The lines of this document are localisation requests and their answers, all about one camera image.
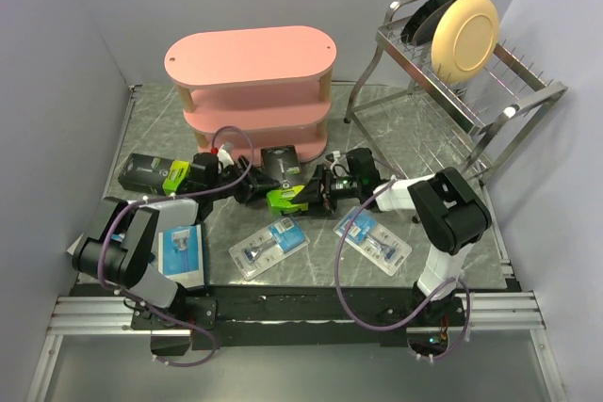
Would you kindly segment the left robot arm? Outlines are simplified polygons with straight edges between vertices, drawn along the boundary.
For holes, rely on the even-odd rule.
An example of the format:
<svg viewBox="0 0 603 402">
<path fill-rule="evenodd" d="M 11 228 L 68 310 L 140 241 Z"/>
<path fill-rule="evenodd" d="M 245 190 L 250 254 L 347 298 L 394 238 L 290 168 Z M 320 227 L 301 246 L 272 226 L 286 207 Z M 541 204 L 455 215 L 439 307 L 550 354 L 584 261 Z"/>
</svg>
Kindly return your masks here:
<svg viewBox="0 0 603 402">
<path fill-rule="evenodd" d="M 75 246 L 72 266 L 104 288 L 122 289 L 139 304 L 154 307 L 162 326 L 176 328 L 190 319 L 187 289 L 152 266 L 157 234 L 203 223 L 216 200 L 233 197 L 246 205 L 279 186 L 244 156 L 225 166 L 213 153 L 198 153 L 183 181 L 164 197 L 103 198 Z"/>
</svg>

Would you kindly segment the green black Gillette Labs box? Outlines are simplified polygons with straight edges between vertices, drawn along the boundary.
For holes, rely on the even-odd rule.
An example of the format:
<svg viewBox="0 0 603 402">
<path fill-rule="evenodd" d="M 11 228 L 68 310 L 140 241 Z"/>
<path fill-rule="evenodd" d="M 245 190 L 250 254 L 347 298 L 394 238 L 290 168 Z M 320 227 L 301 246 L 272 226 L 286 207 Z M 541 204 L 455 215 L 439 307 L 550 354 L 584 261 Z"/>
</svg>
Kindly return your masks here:
<svg viewBox="0 0 603 402">
<path fill-rule="evenodd" d="M 293 145 L 263 148 L 261 159 L 262 170 L 278 183 L 266 196 L 269 211 L 275 216 L 305 212 L 307 203 L 292 202 L 305 186 L 296 148 Z"/>
</svg>

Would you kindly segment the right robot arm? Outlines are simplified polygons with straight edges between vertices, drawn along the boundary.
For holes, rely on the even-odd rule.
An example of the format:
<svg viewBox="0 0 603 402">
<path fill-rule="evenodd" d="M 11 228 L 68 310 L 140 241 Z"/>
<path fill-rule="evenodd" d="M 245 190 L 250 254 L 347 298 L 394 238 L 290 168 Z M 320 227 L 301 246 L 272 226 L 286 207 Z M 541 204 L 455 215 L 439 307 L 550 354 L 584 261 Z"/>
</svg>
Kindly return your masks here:
<svg viewBox="0 0 603 402">
<path fill-rule="evenodd" d="M 464 260 L 492 225 L 481 198 L 455 168 L 414 179 L 384 179 L 372 151 L 357 148 L 345 153 L 347 173 L 339 176 L 334 156 L 315 168 L 308 183 L 291 199 L 305 204 L 314 216 L 335 212 L 341 200 L 356 199 L 362 208 L 350 210 L 335 228 L 353 248 L 388 274 L 396 272 L 411 248 L 368 212 L 413 211 L 430 241 L 425 266 L 416 282 L 420 294 L 412 303 L 414 318 L 433 325 L 453 297 Z"/>
</svg>

